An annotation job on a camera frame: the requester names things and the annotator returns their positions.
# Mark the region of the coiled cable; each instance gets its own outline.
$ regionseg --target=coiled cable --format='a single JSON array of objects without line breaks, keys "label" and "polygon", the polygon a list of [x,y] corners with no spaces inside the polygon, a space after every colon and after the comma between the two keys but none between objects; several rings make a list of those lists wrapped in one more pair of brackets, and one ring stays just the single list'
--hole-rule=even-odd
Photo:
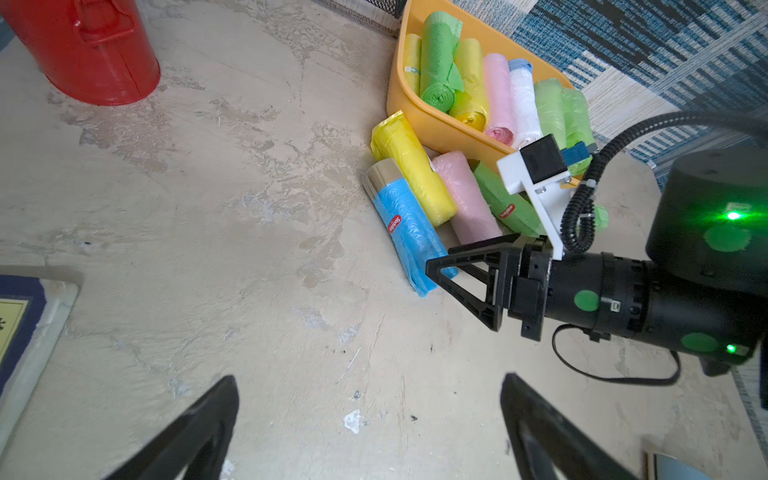
[{"label": "coiled cable", "polygon": [[563,244],[572,253],[584,253],[594,241],[594,193],[606,165],[630,143],[652,131],[679,125],[722,127],[768,141],[768,122],[743,114],[712,111],[675,111],[637,122],[592,154],[592,162],[565,208],[560,232]]}]

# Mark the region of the metal mesh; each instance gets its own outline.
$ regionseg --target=metal mesh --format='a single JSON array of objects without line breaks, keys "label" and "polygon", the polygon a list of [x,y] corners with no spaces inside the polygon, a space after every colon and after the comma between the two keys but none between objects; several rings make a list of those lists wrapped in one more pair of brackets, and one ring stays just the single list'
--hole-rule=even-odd
[{"label": "metal mesh", "polygon": [[366,0],[369,4],[382,9],[395,18],[402,17],[407,0]]}]

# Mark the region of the white debris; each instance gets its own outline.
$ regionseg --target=white debris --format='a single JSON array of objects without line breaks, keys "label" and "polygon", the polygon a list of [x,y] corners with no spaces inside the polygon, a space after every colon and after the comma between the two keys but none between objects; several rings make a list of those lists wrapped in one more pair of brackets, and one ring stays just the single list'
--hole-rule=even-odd
[{"label": "white debris", "polygon": [[355,410],[344,416],[344,426],[347,427],[355,435],[360,433],[360,426],[368,425],[370,422],[367,418],[360,416],[360,411]]},{"label": "white debris", "polygon": [[221,465],[221,475],[219,475],[219,480],[235,480],[232,476],[234,471],[235,465],[230,462],[228,458],[225,458],[224,464]]}]

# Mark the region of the green sticker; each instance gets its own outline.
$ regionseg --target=green sticker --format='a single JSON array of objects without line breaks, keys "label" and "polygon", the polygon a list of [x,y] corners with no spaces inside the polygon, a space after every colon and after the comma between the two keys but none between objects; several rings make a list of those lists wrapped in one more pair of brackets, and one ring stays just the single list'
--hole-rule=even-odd
[{"label": "green sticker", "polygon": [[689,333],[680,339],[680,343],[694,352],[714,352],[720,346],[713,336],[702,332]]},{"label": "green sticker", "polygon": [[712,250],[737,252],[750,245],[752,234],[735,225],[717,225],[704,232],[704,239]]},{"label": "green sticker", "polygon": [[592,290],[582,290],[574,295],[574,303],[585,312],[594,312],[600,308],[600,297]]}]

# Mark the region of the white bracket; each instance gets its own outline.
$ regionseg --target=white bracket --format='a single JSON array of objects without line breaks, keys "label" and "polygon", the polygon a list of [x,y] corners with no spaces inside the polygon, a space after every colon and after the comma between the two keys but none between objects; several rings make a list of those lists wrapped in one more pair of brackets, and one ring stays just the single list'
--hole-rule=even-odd
[{"label": "white bracket", "polygon": [[528,194],[541,224],[544,226],[549,243],[552,245],[552,258],[563,259],[563,240],[560,238],[560,224],[563,213],[571,200],[571,190],[561,188],[561,182],[571,176],[566,170],[536,184],[531,180],[522,155],[516,151],[502,158],[496,164],[502,175],[504,187],[510,195],[522,191]]}]

